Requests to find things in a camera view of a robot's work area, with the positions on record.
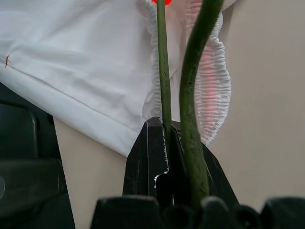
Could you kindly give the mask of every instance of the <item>white fabric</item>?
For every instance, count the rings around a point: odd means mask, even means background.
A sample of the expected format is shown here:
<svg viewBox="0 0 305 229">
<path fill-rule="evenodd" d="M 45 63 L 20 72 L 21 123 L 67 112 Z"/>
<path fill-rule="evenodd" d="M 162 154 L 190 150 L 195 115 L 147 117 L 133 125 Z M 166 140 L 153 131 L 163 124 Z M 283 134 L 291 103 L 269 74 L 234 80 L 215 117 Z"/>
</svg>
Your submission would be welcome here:
<svg viewBox="0 0 305 229">
<path fill-rule="evenodd" d="M 154 69 L 155 107 L 154 115 L 161 113 L 160 82 L 158 63 L 158 34 L 156 5 L 151 0 L 140 0 L 140 7 L 149 22 L 152 34 L 152 65 Z M 183 54 L 202 0 L 176 1 L 166 8 L 166 29 L 168 35 L 168 58 L 172 89 L 172 110 L 179 110 L 178 93 L 180 87 Z M 216 136 L 228 114 L 231 97 L 231 79 L 225 66 L 224 45 L 218 35 L 223 24 L 220 14 L 215 28 L 204 49 L 195 85 L 195 104 L 201 140 L 208 145 Z M 173 119 L 179 120 L 179 112 L 173 112 Z"/>
<path fill-rule="evenodd" d="M 185 15 L 172 5 L 169 60 L 173 118 L 179 120 Z M 155 36 L 137 0 L 1 0 L 0 28 L 0 82 L 115 151 L 128 155 L 144 121 L 161 114 Z M 221 63 L 209 63 L 225 68 L 223 46 L 217 49 Z M 214 107 L 222 104 L 221 94 Z M 220 108 L 222 120 L 208 126 L 206 142 L 226 115 L 228 107 Z"/>
</svg>

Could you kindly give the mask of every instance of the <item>curved stem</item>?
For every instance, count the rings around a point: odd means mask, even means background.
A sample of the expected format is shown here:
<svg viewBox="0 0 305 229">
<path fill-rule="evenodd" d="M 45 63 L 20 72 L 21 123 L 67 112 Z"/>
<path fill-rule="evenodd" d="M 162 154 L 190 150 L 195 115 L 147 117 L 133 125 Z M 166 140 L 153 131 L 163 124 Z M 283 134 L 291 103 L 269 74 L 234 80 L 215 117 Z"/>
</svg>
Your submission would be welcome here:
<svg viewBox="0 0 305 229">
<path fill-rule="evenodd" d="M 200 13 L 187 43 L 180 84 L 180 118 L 184 159 L 190 177 L 192 207 L 209 195 L 207 169 L 194 107 L 194 88 L 199 61 L 217 22 L 223 0 L 203 0 Z"/>
</svg>

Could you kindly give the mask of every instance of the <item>red mark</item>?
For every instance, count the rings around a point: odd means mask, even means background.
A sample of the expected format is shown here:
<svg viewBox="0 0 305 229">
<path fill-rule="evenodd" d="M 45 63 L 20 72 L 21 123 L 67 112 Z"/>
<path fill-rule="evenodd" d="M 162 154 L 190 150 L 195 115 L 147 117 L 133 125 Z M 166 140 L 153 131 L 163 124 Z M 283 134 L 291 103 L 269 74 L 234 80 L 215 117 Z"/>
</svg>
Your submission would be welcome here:
<svg viewBox="0 0 305 229">
<path fill-rule="evenodd" d="M 5 67 L 8 66 L 9 57 L 10 57 L 10 55 L 8 55 L 8 56 L 6 57 L 6 60 L 5 60 Z"/>
<path fill-rule="evenodd" d="M 172 0 L 165 0 L 165 5 L 167 6 L 168 4 L 170 4 L 172 2 Z"/>
</svg>

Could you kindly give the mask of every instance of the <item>red stitch mark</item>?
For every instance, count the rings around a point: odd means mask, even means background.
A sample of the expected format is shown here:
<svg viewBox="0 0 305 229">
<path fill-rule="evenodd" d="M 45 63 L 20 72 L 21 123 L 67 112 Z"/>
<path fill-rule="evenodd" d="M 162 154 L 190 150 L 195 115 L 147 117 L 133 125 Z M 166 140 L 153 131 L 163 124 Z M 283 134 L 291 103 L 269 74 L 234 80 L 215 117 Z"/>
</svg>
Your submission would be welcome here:
<svg viewBox="0 0 305 229">
<path fill-rule="evenodd" d="M 8 66 L 9 57 L 10 57 L 10 55 L 8 55 L 8 56 L 6 57 L 6 60 L 5 60 L 5 67 Z"/>
</svg>

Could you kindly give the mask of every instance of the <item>green plant stem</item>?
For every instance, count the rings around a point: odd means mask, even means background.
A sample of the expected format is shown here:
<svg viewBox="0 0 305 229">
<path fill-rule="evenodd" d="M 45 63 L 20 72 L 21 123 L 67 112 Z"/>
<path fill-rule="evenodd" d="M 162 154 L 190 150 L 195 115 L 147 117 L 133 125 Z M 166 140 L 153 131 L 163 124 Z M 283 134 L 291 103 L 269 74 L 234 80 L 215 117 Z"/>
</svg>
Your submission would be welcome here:
<svg viewBox="0 0 305 229">
<path fill-rule="evenodd" d="M 200 13 L 187 43 L 180 84 L 180 118 L 184 159 L 190 177 L 192 207 L 209 195 L 207 168 L 194 107 L 194 88 L 199 61 L 217 22 L 223 0 L 203 0 Z"/>
<path fill-rule="evenodd" d="M 158 20 L 158 49 L 159 49 L 159 75 L 162 102 L 162 122 L 165 134 L 166 150 L 170 152 L 172 112 L 171 112 L 171 85 L 167 57 L 167 36 L 165 24 L 165 5 L 164 0 L 157 1 L 157 20 Z"/>
</svg>

